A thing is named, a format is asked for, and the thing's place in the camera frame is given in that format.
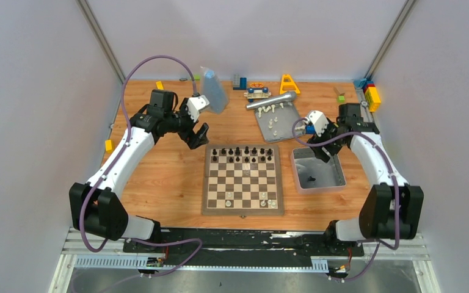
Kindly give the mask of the grey tray white pieces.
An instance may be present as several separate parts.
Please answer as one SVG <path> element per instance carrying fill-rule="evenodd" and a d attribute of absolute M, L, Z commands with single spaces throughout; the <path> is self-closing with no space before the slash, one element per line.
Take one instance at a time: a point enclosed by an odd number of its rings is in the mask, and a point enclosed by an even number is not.
<path fill-rule="evenodd" d="M 300 118 L 292 102 L 259 107 L 253 111 L 266 143 L 293 139 L 293 123 Z"/>

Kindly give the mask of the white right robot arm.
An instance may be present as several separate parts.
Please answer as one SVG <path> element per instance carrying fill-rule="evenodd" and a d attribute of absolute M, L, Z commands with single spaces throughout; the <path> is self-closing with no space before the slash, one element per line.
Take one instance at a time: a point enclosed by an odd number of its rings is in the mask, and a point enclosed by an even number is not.
<path fill-rule="evenodd" d="M 307 144 L 316 158 L 328 162 L 342 147 L 357 157 L 371 190 L 358 217 L 335 221 L 334 232 L 324 238 L 325 249 L 339 255 L 349 241 L 413 239 L 416 236 L 424 200 L 421 187 L 414 186 L 398 172 L 384 149 L 379 129 L 364 121 L 361 106 L 339 106 L 339 115 L 331 121 L 318 110 L 306 116 L 312 137 Z"/>

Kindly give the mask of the wooden chess board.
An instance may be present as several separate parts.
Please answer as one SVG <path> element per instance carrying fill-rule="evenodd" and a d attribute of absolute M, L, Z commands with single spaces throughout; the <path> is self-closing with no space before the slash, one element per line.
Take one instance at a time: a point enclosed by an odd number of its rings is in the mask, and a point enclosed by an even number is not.
<path fill-rule="evenodd" d="M 240 147 L 241 155 L 235 155 Z M 221 155 L 225 148 L 227 155 Z M 229 149 L 234 153 L 228 155 Z M 277 145 L 208 145 L 203 215 L 283 215 L 282 170 Z"/>

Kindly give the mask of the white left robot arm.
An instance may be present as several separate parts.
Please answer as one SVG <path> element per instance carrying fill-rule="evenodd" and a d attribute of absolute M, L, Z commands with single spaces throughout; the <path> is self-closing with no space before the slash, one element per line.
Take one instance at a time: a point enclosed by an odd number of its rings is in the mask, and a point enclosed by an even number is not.
<path fill-rule="evenodd" d="M 199 115 L 209 107 L 205 95 L 185 98 L 177 105 L 176 93 L 153 90 L 150 102 L 130 119 L 113 153 L 85 183 L 74 183 L 69 190 L 73 226 L 79 231 L 112 241 L 139 239 L 148 252 L 162 246 L 160 224 L 152 219 L 129 215 L 120 197 L 141 159 L 167 133 L 176 133 L 192 150 L 206 145 L 209 126 L 194 131 Z"/>

